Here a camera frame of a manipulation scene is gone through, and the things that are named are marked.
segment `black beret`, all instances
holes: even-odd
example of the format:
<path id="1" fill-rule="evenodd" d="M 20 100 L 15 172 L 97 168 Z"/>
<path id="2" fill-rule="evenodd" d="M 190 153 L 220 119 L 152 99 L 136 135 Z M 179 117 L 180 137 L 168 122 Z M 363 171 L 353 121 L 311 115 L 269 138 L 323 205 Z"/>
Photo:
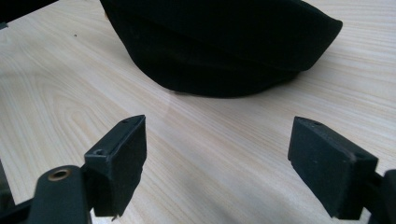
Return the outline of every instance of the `black beret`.
<path id="1" fill-rule="evenodd" d="M 299 0 L 101 0 L 134 63 L 163 87 L 235 97 L 309 69 L 342 22 Z"/>

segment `light wood surface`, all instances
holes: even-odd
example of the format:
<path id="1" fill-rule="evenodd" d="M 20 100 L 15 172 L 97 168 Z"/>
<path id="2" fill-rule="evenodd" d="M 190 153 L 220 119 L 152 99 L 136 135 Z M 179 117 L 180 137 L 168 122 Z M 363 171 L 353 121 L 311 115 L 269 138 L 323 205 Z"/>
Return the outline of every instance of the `light wood surface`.
<path id="1" fill-rule="evenodd" d="M 366 223 L 326 211 L 287 159 L 294 116 L 396 168 L 396 2 L 309 0 L 344 22 L 292 82 L 237 99 L 166 90 L 132 62 L 96 0 L 61 0 L 0 30 L 0 158 L 16 203 L 118 121 L 147 116 L 148 159 L 123 217 L 96 223 Z"/>

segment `wooden table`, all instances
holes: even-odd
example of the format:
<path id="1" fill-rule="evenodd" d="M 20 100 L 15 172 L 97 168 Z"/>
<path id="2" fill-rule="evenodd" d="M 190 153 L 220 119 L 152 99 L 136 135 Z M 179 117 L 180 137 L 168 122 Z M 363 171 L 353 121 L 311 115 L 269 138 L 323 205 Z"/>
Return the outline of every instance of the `wooden table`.
<path id="1" fill-rule="evenodd" d="M 214 99 L 166 90 L 132 62 L 97 0 L 61 0 L 0 30 L 0 158 L 16 203 L 121 119 L 147 116 L 148 159 L 113 223 L 366 223 L 331 219 L 287 159 L 294 116 L 396 168 L 396 3 L 309 0 L 344 28 L 295 80 Z M 95 218 L 111 223 L 110 218 Z"/>

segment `black cloth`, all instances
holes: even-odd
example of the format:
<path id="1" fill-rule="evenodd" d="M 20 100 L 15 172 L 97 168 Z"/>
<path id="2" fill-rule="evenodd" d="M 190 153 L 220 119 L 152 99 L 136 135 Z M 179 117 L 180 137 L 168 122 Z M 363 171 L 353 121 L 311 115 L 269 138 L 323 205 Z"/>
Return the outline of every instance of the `black cloth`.
<path id="1" fill-rule="evenodd" d="M 101 0 L 134 63 L 163 87 L 235 97 L 309 69 L 342 22 L 298 0 Z"/>

